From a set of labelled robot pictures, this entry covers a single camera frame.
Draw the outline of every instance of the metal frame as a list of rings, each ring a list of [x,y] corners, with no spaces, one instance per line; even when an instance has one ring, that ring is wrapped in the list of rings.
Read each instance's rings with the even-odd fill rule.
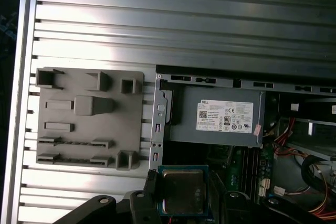
[[[1,223],[16,223],[33,51],[36,0],[20,0]]]
[[[140,152],[145,159],[150,154],[155,64],[335,79],[333,4],[332,0],[20,0],[2,223],[53,222],[93,197],[97,189],[92,188],[105,184],[119,190],[110,192],[119,199],[124,189],[142,187],[148,169],[147,160],[131,174],[36,164],[37,116],[27,113],[38,107],[39,89],[30,75],[36,68],[143,71],[148,92]],[[59,186],[54,181],[73,177],[80,183]]]

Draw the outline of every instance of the black cable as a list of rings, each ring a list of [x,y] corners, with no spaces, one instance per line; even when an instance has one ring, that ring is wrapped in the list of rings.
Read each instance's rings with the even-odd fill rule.
[[[326,185],[323,180],[321,180],[318,177],[315,177],[315,175],[312,173],[310,166],[314,165],[316,163],[319,163],[321,161],[325,161],[323,158],[316,157],[313,155],[309,155],[306,157],[301,165],[301,176],[303,181],[310,186],[311,188],[314,188],[317,191],[324,192],[326,189]],[[328,194],[331,199],[336,201],[336,193],[332,190],[332,186],[327,184],[328,186]]]

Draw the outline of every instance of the white label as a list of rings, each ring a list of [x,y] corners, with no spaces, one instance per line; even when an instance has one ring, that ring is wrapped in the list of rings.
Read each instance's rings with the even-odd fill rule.
[[[198,131],[252,133],[253,103],[202,100],[197,107]]]

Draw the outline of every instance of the wire bundle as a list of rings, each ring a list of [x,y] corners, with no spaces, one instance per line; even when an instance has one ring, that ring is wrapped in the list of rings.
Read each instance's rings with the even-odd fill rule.
[[[298,190],[294,193],[285,193],[285,195],[291,196],[305,194],[311,188],[320,192],[324,192],[323,201],[315,209],[310,210],[309,212],[321,218],[322,220],[336,220],[336,211],[325,211],[328,204],[328,198],[336,201],[336,193],[332,191],[333,186],[328,185],[324,175],[322,174],[321,169],[317,165],[319,162],[324,160],[313,155],[307,155],[306,153],[299,152],[294,148],[286,148],[284,151],[280,151],[285,147],[287,139],[292,134],[294,123],[295,118],[290,118],[288,122],[288,127],[280,136],[278,136],[274,140],[274,151],[275,154],[278,156],[300,156],[303,158],[303,163],[301,165],[301,176],[303,181],[307,184],[307,187],[302,188],[301,190]],[[265,136],[270,136],[271,134],[272,131],[270,131]],[[314,170],[316,170],[320,174],[321,179],[315,177]]]
[[[295,123],[295,118],[290,118],[289,123],[288,123],[288,127],[284,130],[284,132],[280,136],[278,136],[274,140],[274,146],[275,146],[274,151],[277,155],[279,153],[280,148],[285,146],[287,139],[292,134],[292,129],[294,127],[294,123]]]
[[[336,199],[336,194],[331,189],[331,186],[328,185],[324,175],[322,174],[321,169],[317,165],[317,163],[324,161],[323,159],[309,155],[307,156],[301,167],[301,176],[303,181],[312,188],[318,190],[318,191],[325,191],[324,199],[322,203],[316,207],[315,209],[309,211],[310,213],[318,216],[319,218],[323,220],[335,220],[336,219],[336,212],[324,212],[327,207],[327,201],[328,198],[331,198],[333,200]],[[310,167],[313,166],[317,172],[320,174],[322,179],[319,179],[314,176],[314,173],[311,171]]]

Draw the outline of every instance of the gray plastic bracket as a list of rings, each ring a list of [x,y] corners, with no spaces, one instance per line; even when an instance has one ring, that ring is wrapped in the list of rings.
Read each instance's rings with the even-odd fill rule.
[[[36,86],[45,89],[63,89],[55,84],[56,74],[63,74],[63,72],[56,69],[37,69]]]
[[[112,157],[103,157],[103,156],[94,156],[90,159],[90,162],[93,164],[97,163],[98,165],[102,165],[104,167],[108,167],[113,161]]]
[[[103,97],[92,97],[89,95],[77,95],[75,97],[75,115],[98,115],[111,113],[112,111],[112,99]]]
[[[137,162],[136,152],[133,151],[120,151],[117,154],[115,167],[117,170],[130,170],[132,165]]]
[[[121,79],[120,92],[123,94],[137,94],[141,87],[135,79]]]
[[[74,131],[75,125],[72,123],[51,123],[46,122],[44,123],[44,129],[50,131],[64,131],[64,132],[71,132]]]
[[[87,73],[92,76],[92,82],[85,83],[85,89],[89,91],[106,91],[109,86],[109,76],[103,72]]]

